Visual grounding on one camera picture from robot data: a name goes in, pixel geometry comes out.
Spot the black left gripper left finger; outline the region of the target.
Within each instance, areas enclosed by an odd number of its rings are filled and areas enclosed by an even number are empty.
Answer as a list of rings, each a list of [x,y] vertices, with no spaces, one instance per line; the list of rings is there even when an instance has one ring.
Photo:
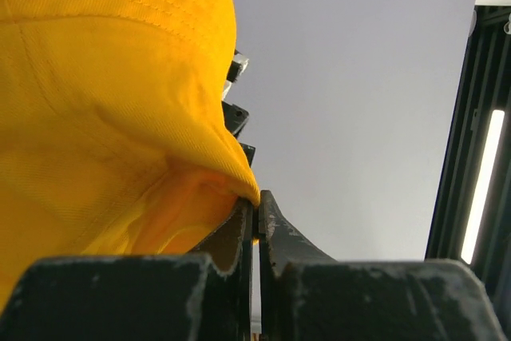
[[[239,198],[230,216],[192,250],[209,256],[199,340],[250,340],[253,206]]]

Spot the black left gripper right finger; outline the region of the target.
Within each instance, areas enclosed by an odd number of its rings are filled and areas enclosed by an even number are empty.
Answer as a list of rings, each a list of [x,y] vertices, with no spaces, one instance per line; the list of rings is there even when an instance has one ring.
[[[331,298],[339,262],[318,249],[282,213],[271,191],[258,208],[261,320],[268,340],[334,340]]]

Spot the yellow bucket hat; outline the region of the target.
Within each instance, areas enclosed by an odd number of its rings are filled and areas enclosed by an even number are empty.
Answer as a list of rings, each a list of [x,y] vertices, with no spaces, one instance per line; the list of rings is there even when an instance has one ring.
[[[232,0],[1,0],[1,300],[48,256],[178,254],[253,204]]]

